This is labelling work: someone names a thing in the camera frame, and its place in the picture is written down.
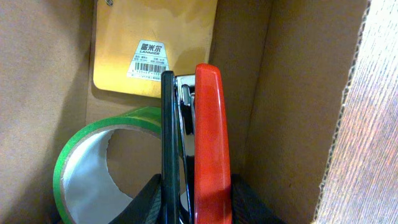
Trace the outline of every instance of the cardboard box wall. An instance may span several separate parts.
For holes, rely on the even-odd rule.
[[[93,85],[93,2],[0,4],[0,222],[42,222],[68,139],[160,101]],[[365,7],[218,2],[210,63],[223,76],[231,168],[287,222],[312,220]]]

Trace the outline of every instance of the tape roll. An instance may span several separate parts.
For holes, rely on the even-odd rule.
[[[160,138],[160,108],[145,107],[91,123],[62,149],[55,165],[53,192],[64,223],[109,223],[132,201],[108,172],[106,149],[116,129]]]

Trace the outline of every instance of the barcode number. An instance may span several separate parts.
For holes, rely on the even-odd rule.
[[[146,71],[146,72],[156,72],[162,73],[166,70],[166,66],[163,65],[151,65],[148,63],[136,62],[136,70]]]

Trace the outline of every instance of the white sticker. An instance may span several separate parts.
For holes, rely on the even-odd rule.
[[[160,82],[160,75],[168,69],[169,62],[164,44],[140,40],[127,71],[127,77]]]

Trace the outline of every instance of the corrugated cardboard edge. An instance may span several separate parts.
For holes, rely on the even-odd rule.
[[[356,47],[355,47],[355,53],[354,53],[354,57],[353,57],[353,62],[351,64],[351,68],[349,69],[349,72],[348,72],[347,84],[346,84],[346,86],[345,86],[345,88],[343,90],[343,96],[341,97],[341,108],[340,108],[340,112],[339,112],[339,115],[338,115],[338,120],[337,120],[337,123],[336,123],[335,132],[333,133],[332,143],[331,143],[331,146],[330,146],[330,149],[329,149],[329,155],[328,155],[328,160],[326,162],[325,173],[323,174],[322,182],[319,185],[320,193],[319,193],[319,197],[318,197],[317,206],[315,207],[315,213],[314,213],[314,216],[313,216],[312,223],[316,223],[317,222],[319,208],[320,208],[320,205],[322,203],[323,191],[325,189],[326,180],[328,178],[329,170],[330,170],[330,167],[331,167],[331,162],[333,160],[333,153],[334,153],[335,148],[336,148],[336,143],[337,143],[337,140],[338,140],[338,133],[339,133],[340,126],[341,126],[341,118],[343,117],[347,95],[348,95],[349,89],[351,88],[351,81],[352,81],[354,73],[355,73],[356,61],[358,59],[359,48],[360,48],[361,43],[362,43],[363,31],[365,29],[366,18],[367,18],[368,14],[369,14],[370,7],[371,7],[371,0],[368,0],[365,12],[364,12],[364,14],[362,16],[362,23],[361,23],[361,26],[359,27],[358,40],[357,40]]]

